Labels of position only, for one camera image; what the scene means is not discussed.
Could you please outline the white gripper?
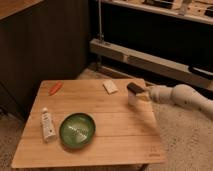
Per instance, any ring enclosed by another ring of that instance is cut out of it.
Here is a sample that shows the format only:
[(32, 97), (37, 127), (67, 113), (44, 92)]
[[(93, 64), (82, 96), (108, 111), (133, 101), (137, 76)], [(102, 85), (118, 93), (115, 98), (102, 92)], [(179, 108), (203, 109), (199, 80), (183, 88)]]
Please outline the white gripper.
[(149, 86), (149, 93), (142, 93), (144, 89), (138, 86), (137, 84), (131, 82), (127, 85), (127, 89), (132, 93), (137, 94), (136, 97), (139, 100), (150, 101), (151, 98), (154, 102), (161, 103), (160, 90), (162, 89), (162, 86)]

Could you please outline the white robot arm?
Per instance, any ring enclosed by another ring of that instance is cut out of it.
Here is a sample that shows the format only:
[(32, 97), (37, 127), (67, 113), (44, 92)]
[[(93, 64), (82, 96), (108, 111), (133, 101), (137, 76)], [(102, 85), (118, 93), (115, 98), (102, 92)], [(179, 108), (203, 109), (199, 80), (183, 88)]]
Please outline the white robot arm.
[(182, 108), (197, 110), (213, 121), (213, 100), (210, 100), (186, 84), (174, 87), (165, 85), (141, 87), (134, 82), (127, 85), (128, 103), (135, 106), (139, 100), (163, 104), (176, 104)]

